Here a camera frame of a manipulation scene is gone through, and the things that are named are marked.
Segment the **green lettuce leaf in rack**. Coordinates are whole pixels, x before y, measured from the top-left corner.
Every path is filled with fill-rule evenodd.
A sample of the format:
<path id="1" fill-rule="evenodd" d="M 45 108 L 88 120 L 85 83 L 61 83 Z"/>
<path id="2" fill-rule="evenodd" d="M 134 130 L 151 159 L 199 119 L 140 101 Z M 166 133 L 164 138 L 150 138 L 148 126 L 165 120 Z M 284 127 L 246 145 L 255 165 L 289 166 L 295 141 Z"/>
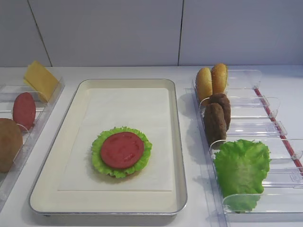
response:
<path id="1" fill-rule="evenodd" d="M 219 146 L 214 166 L 224 201 L 235 212 L 252 211 L 264 191 L 270 151 L 261 141 L 237 140 Z"/>

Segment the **yellow cheese slice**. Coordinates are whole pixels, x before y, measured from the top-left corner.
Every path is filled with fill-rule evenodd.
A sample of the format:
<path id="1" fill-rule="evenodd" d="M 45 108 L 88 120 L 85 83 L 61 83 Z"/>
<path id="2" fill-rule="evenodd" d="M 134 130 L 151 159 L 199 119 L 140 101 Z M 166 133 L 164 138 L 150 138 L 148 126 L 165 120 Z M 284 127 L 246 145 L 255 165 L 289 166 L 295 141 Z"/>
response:
<path id="1" fill-rule="evenodd" d="M 31 77 L 30 87 L 38 92 L 42 102 L 49 102 L 59 81 L 41 63 L 33 61 L 26 73 Z"/>
<path id="2" fill-rule="evenodd" d="M 24 83 L 28 84 L 28 85 L 30 85 L 30 79 L 31 79 L 31 77 L 27 73 L 23 77 Z"/>

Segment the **right clear acrylic rack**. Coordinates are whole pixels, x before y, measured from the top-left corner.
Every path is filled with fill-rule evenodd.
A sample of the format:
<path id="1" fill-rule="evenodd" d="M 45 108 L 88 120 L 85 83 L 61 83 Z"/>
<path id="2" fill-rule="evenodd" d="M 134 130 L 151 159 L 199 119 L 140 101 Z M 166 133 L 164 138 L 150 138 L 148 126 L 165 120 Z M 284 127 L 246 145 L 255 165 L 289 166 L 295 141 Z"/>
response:
<path id="1" fill-rule="evenodd" d="M 261 94 L 261 76 L 258 70 L 230 70 L 225 89 L 231 104 L 226 141 L 260 141 L 269 148 L 270 169 L 261 194 L 222 195 L 213 160 L 224 140 L 208 144 L 205 108 L 196 88 L 192 89 L 211 186 L 207 199 L 213 227 L 228 227 L 232 222 L 290 221 L 303 216 L 303 141 L 287 138 L 283 124 L 276 120 L 280 101 Z"/>

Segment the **clear acrylic rack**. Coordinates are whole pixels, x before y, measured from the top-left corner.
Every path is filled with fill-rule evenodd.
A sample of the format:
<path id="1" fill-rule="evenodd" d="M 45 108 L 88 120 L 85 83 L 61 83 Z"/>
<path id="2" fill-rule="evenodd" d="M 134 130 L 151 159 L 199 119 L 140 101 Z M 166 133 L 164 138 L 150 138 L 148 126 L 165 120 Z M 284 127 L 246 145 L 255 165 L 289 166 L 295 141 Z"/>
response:
<path id="1" fill-rule="evenodd" d="M 0 86 L 0 116 L 1 118 L 12 119 L 13 104 L 18 95 L 28 92 L 32 95 L 36 105 L 36 116 L 34 125 L 30 130 L 22 132 L 23 145 L 20 151 L 13 159 L 11 169 L 7 173 L 0 174 L 0 207 L 3 208 L 4 204 L 9 197 L 29 155 L 32 152 L 42 130 L 50 114 L 52 113 L 64 87 L 65 83 L 63 78 L 58 79 L 59 82 L 55 87 L 50 100 L 44 103 L 40 100 L 40 95 L 28 86 L 13 86 L 2 84 Z"/>
<path id="2" fill-rule="evenodd" d="M 303 141 L 287 138 L 283 124 L 276 120 L 280 101 L 261 94 L 261 76 L 258 70 L 230 70 L 225 89 L 231 104 L 226 141 L 260 141 L 269 148 L 270 169 L 261 194 L 222 195 L 213 160 L 224 140 L 208 144 L 205 108 L 196 88 L 192 89 L 211 186 L 207 199 L 213 227 L 228 227 L 232 222 L 290 221 L 303 216 Z"/>

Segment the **brown bun in left rack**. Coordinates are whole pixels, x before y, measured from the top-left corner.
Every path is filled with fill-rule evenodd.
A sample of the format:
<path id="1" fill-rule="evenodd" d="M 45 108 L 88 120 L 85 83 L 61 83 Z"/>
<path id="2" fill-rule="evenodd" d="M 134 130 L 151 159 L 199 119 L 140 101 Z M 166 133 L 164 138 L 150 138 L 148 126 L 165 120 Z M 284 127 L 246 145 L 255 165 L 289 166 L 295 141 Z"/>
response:
<path id="1" fill-rule="evenodd" d="M 19 126 L 11 119 L 0 119 L 0 172 L 7 173 L 23 144 Z"/>

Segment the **brown meat patty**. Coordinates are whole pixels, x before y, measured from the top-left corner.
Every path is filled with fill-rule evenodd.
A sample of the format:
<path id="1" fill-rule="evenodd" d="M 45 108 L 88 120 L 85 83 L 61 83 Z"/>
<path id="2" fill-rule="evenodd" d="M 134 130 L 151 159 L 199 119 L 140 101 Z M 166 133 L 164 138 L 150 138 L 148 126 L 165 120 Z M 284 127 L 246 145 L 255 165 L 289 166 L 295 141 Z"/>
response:
<path id="1" fill-rule="evenodd" d="M 208 104 L 204 114 L 205 134 L 208 145 L 226 139 L 227 125 L 223 108 L 218 103 Z"/>
<path id="2" fill-rule="evenodd" d="M 231 105 L 230 105 L 230 101 L 228 99 L 228 97 L 226 96 L 226 94 L 224 93 L 216 93 L 216 94 L 212 94 L 209 97 L 209 103 L 218 103 L 222 109 L 223 109 L 223 113 L 224 113 L 224 119 L 226 122 L 226 127 L 227 130 L 229 129 L 230 126 L 230 122 L 231 122 Z"/>

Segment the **green lettuce leaf on tray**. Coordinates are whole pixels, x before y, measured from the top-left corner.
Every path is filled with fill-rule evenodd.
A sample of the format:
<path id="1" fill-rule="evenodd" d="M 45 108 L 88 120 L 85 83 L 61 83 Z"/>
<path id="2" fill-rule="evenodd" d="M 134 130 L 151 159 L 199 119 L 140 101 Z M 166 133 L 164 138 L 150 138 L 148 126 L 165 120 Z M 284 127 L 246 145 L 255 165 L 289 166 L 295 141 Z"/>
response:
<path id="1" fill-rule="evenodd" d="M 117 168 L 112 168 L 105 164 L 105 162 L 101 159 L 100 155 L 100 150 L 103 142 L 111 135 L 120 133 L 120 132 L 132 132 L 136 134 L 143 142 L 144 142 L 144 151 L 143 155 L 141 158 L 131 167 L 125 168 L 125 169 L 117 169 Z M 129 175 L 134 174 L 135 172 L 139 172 L 142 169 L 146 167 L 148 164 L 150 155 L 151 155 L 151 149 L 152 149 L 152 144 L 149 142 L 147 139 L 146 135 L 137 130 L 137 129 L 132 129 L 126 126 L 117 128 L 114 127 L 108 131 L 103 131 L 101 132 L 98 137 L 93 141 L 92 143 L 92 154 L 91 154 L 91 161 L 93 167 L 101 174 L 104 175 L 109 175 L 114 178 L 125 178 Z"/>

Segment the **front yellow cheese slice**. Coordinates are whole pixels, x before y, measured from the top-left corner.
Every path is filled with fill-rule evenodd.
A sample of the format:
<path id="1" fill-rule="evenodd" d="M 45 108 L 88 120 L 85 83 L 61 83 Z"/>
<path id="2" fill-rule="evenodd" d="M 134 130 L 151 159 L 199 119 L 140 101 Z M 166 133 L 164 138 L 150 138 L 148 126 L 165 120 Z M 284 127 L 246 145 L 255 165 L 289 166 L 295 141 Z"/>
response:
<path id="1" fill-rule="evenodd" d="M 49 102 L 59 81 L 41 63 L 33 61 L 26 73 L 31 77 L 30 87 L 38 92 L 42 102 Z"/>

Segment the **left sesame bun in rack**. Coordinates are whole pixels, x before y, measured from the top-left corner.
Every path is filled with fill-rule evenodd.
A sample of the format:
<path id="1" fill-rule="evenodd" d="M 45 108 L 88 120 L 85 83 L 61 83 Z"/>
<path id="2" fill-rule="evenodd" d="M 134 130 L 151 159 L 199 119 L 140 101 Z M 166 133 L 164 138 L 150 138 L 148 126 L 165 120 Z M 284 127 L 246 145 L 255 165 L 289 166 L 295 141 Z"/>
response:
<path id="1" fill-rule="evenodd" d="M 196 90 L 200 101 L 213 94 L 212 75 L 208 67 L 201 68 L 196 76 Z"/>

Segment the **rear yellow cheese slice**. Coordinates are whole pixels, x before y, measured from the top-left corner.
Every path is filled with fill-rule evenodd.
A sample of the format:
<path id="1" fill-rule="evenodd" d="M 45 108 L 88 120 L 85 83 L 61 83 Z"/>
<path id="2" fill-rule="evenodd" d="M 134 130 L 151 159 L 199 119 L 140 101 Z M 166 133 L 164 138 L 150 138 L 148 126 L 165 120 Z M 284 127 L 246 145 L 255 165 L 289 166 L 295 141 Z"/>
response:
<path id="1" fill-rule="evenodd" d="M 30 79 L 31 79 L 31 77 L 27 73 L 23 77 L 24 83 L 28 84 L 28 85 L 30 85 Z"/>

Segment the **red strip on right rack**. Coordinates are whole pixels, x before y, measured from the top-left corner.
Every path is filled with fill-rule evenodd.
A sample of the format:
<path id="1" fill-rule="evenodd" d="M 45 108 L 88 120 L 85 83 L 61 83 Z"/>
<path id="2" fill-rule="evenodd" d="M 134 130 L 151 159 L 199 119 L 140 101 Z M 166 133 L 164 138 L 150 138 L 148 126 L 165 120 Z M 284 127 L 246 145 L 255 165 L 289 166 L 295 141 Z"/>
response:
<path id="1" fill-rule="evenodd" d="M 292 146 L 291 146 L 290 142 L 288 141 L 288 139 L 286 138 L 285 133 L 282 132 L 282 126 L 278 124 L 278 122 L 277 122 L 274 114 L 272 113 L 272 111 L 271 111 L 271 109 L 269 107 L 269 104 L 267 104 L 267 102 L 266 102 L 265 98 L 262 96 L 260 90 L 257 87 L 254 87 L 253 90 L 254 90 L 255 94 L 258 97 L 261 97 L 261 102 L 262 102 L 262 104 L 264 106 L 264 109 L 265 109 L 265 111 L 266 111 L 269 119 L 271 120 L 271 122 L 274 123 L 275 128 L 276 128 L 277 132 L 279 133 L 279 137 L 282 140 L 282 142 L 283 142 L 286 150 L 288 151 L 289 155 L 291 156 L 291 158 L 292 158 L 295 166 L 297 168 L 299 168 L 299 171 L 300 171 L 301 175 L 303 175 L 303 165 L 300 162 L 299 158 L 296 156 L 295 151 L 292 148 Z"/>

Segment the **cream metal serving tray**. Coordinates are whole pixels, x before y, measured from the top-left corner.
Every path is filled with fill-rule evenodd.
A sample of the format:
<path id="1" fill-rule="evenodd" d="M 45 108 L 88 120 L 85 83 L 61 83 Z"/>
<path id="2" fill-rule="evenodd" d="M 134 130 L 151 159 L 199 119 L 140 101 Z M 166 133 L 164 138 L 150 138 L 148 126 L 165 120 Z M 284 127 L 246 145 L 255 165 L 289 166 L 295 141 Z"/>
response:
<path id="1" fill-rule="evenodd" d="M 152 144 L 147 166 L 116 179 L 93 167 L 92 143 L 114 127 L 143 132 Z M 32 189 L 41 214 L 175 215 L 187 185 L 175 84 L 169 79 L 81 82 Z"/>

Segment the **red tomato slice on tray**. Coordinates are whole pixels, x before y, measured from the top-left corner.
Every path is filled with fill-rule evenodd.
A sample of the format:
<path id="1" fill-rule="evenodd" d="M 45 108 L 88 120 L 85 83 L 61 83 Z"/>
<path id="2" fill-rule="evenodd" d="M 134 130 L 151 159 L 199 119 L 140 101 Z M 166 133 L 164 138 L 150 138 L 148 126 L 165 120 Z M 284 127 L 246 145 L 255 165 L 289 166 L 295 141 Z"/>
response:
<path id="1" fill-rule="evenodd" d="M 109 136 L 102 144 L 101 159 L 112 168 L 133 166 L 143 155 L 144 142 L 132 132 L 120 132 Z"/>

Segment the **red tomato slice in rack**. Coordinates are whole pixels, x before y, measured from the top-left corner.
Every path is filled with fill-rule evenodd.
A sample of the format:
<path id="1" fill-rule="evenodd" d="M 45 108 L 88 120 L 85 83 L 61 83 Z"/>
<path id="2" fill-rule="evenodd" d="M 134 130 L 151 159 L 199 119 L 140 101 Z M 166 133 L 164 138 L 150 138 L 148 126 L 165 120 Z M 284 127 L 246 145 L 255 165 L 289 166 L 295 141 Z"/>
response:
<path id="1" fill-rule="evenodd" d="M 21 131 L 30 130 L 36 116 L 36 105 L 32 95 L 24 92 L 17 96 L 13 105 L 13 121 Z"/>

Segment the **white paper tray liner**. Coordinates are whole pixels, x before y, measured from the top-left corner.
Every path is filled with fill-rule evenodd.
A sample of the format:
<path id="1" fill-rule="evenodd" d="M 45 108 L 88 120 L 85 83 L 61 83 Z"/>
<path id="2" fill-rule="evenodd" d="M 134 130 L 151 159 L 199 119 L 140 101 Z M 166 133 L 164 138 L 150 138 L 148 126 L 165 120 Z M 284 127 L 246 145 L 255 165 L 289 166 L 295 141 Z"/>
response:
<path id="1" fill-rule="evenodd" d="M 71 152 L 61 178 L 61 191 L 171 191 L 173 189 L 172 134 L 169 94 L 165 88 L 91 88 L 80 106 L 69 110 L 64 133 Z M 91 146 L 97 136 L 114 127 L 143 132 L 152 144 L 147 166 L 117 179 L 97 172 Z"/>

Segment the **left clear acrylic rack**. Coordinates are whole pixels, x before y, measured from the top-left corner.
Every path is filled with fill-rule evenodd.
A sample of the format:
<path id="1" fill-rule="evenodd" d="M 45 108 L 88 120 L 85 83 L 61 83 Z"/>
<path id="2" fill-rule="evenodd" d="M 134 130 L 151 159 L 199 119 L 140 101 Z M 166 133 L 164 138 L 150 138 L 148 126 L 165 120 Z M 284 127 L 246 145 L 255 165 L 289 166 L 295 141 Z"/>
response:
<path id="1" fill-rule="evenodd" d="M 32 95 L 36 105 L 36 116 L 34 125 L 30 130 L 22 132 L 23 145 L 20 151 L 13 159 L 11 169 L 7 173 L 0 174 L 0 207 L 3 208 L 4 204 L 9 197 L 29 155 L 32 152 L 42 130 L 50 114 L 52 113 L 64 87 L 65 83 L 63 78 L 58 79 L 59 82 L 55 87 L 50 100 L 44 103 L 40 100 L 40 95 L 28 86 L 13 86 L 2 84 L 0 86 L 0 116 L 1 118 L 12 119 L 13 104 L 18 95 L 28 92 Z"/>

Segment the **right sesame bun in rack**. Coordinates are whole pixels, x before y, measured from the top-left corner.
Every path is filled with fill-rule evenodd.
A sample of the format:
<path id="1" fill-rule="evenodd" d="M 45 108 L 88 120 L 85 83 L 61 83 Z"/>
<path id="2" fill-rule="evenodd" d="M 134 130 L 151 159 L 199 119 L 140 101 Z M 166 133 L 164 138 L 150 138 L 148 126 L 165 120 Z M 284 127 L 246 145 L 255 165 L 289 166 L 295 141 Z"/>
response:
<path id="1" fill-rule="evenodd" d="M 223 93 L 226 88 L 228 69 L 223 63 L 214 65 L 211 69 L 213 94 Z"/>

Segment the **sesame bun in rack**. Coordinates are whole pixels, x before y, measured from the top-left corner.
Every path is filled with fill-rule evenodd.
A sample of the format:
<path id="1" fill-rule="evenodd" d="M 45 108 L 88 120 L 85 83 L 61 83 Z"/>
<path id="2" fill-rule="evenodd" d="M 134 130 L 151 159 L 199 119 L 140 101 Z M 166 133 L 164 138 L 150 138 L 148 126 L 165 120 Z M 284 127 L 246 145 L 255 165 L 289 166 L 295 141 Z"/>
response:
<path id="1" fill-rule="evenodd" d="M 223 63 L 214 65 L 211 69 L 213 94 L 223 93 L 226 88 L 228 69 Z"/>
<path id="2" fill-rule="evenodd" d="M 213 94 L 212 75 L 208 67 L 201 68 L 196 76 L 196 90 L 200 101 Z"/>

